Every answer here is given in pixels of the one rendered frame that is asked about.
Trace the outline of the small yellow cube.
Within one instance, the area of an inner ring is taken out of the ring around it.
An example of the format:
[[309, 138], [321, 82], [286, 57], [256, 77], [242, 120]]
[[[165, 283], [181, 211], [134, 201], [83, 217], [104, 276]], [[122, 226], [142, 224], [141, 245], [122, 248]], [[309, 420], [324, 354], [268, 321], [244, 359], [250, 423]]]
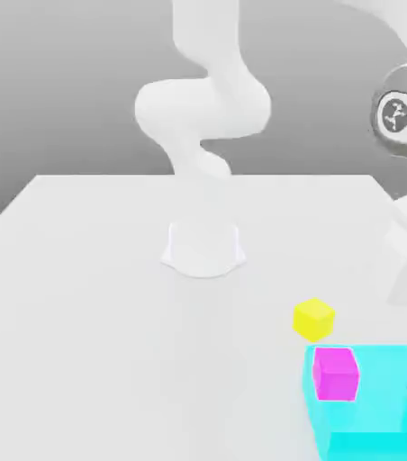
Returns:
[[318, 298], [294, 307], [293, 329], [310, 342], [328, 337], [333, 331], [335, 310]]

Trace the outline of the small magenta cube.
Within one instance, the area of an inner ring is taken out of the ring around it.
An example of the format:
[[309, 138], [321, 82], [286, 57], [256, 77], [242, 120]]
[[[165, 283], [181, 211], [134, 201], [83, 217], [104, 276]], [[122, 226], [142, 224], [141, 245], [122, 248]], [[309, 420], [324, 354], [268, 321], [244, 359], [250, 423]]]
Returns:
[[319, 401], [354, 402], [360, 371], [351, 348], [319, 347], [314, 350], [312, 380]]

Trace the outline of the large cyan box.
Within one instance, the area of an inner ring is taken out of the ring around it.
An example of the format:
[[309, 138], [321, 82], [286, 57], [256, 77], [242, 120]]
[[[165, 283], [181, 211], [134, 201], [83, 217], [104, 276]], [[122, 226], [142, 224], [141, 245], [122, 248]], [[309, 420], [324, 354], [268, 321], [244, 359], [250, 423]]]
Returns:
[[407, 461], [407, 345], [351, 345], [360, 371], [353, 402], [320, 401], [316, 347], [305, 348], [303, 396], [320, 461]]

